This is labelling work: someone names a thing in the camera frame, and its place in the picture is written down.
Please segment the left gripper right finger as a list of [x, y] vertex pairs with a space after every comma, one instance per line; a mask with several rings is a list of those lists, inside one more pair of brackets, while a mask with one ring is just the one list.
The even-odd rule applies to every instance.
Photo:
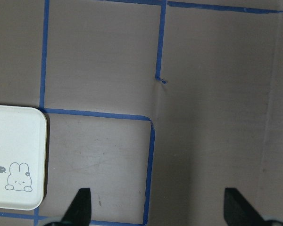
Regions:
[[266, 222], [236, 188], [225, 188], [224, 220], [228, 226], [265, 226]]

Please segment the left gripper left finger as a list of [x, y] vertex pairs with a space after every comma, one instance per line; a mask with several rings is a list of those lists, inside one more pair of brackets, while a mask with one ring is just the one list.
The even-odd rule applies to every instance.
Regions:
[[80, 188], [61, 219], [62, 226], [88, 226], [91, 222], [90, 188]]

